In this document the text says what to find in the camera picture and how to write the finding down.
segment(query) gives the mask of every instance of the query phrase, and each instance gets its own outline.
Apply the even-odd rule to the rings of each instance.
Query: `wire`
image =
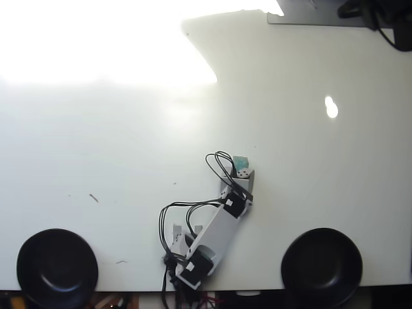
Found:
[[[216,309],[216,306],[210,299],[208,299],[207,302],[212,306],[212,309]]]
[[[196,238],[197,235],[196,235],[196,233],[193,231],[192,225],[191,225],[191,223],[190,223],[190,219],[191,219],[192,213],[193,213],[196,209],[199,209],[200,207],[208,206],[208,205],[210,205],[210,206],[215,206],[215,207],[219,207],[219,206],[220,206],[220,203],[207,203],[207,204],[195,205],[195,206],[192,206],[192,207],[186,212],[186,224],[187,224],[187,227],[189,228],[189,231],[190,231],[190,233],[192,234],[193,238]]]
[[[166,301],[166,277],[167,277],[167,267],[165,269],[165,274],[163,276],[162,303],[163,303],[165,309],[169,309],[169,306],[167,305],[167,301]]]

